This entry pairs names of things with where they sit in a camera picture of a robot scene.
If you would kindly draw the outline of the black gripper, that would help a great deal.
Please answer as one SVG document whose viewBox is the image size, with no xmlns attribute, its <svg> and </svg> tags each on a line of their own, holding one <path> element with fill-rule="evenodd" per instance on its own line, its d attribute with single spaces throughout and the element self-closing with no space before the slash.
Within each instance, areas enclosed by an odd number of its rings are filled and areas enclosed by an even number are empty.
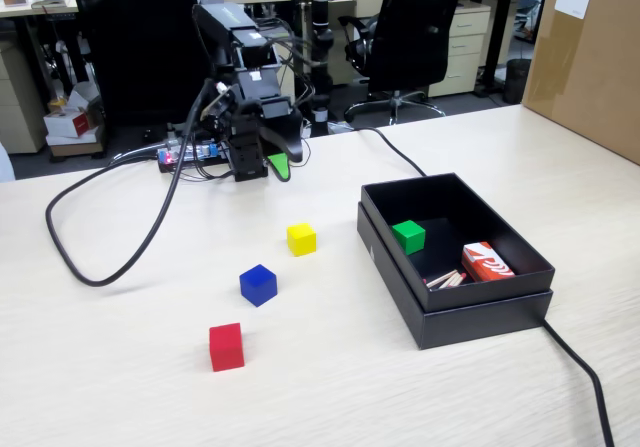
<svg viewBox="0 0 640 447">
<path fill-rule="evenodd" d="M 293 109 L 289 96 L 281 94 L 277 72 L 272 68 L 236 70 L 240 89 L 235 118 L 262 117 L 259 136 L 267 162 L 281 182 L 291 177 L 291 162 L 303 160 L 303 116 Z"/>
</svg>

